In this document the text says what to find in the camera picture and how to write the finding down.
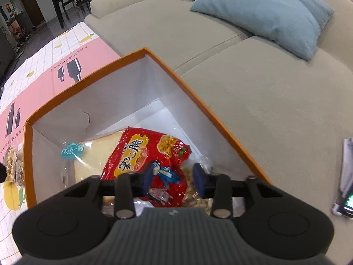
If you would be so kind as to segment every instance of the yellow label on package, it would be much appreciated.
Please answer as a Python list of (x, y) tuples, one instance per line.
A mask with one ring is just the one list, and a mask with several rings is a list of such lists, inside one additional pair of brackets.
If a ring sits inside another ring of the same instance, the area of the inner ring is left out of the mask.
[(138, 171), (147, 158), (148, 137), (140, 134), (134, 134), (128, 143), (124, 145), (119, 165), (114, 170), (114, 176), (129, 171)]

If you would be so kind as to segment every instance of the blue pillow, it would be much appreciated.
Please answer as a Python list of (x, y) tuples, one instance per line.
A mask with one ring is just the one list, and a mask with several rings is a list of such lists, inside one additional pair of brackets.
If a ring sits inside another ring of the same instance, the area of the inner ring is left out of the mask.
[(195, 0), (190, 10), (266, 37), (305, 60), (313, 58), (334, 13), (322, 0)]

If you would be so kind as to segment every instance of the grid pattern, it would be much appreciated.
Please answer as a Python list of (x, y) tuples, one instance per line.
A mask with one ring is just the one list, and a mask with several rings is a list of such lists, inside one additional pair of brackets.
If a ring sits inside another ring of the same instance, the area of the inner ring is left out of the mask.
[(26, 210), (26, 202), (18, 210), (8, 209), (4, 199), (4, 184), (0, 184), (0, 262), (2, 265), (11, 265), (21, 257), (12, 237), (12, 225), (15, 219)]
[(0, 114), (16, 96), (23, 92), (42, 73), (75, 49), (98, 38), (84, 22), (81, 22), (65, 33), (56, 37), (32, 57), (28, 58), (4, 85), (0, 100)]

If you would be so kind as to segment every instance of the blue cartoon figure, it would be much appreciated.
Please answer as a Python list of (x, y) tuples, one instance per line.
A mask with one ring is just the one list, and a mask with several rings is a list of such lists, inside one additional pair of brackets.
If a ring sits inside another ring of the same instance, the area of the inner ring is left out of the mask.
[(170, 166), (161, 167), (161, 163), (159, 161), (152, 163), (153, 165), (153, 175), (159, 176), (159, 178), (164, 183), (165, 187), (168, 186), (168, 182), (170, 183), (179, 183), (180, 177), (171, 170)]

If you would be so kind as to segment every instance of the brown door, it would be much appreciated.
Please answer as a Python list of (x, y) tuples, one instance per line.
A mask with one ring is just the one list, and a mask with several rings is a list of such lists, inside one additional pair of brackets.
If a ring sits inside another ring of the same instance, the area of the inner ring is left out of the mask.
[(34, 26), (38, 26), (44, 20), (43, 14), (36, 0), (21, 0), (29, 18)]

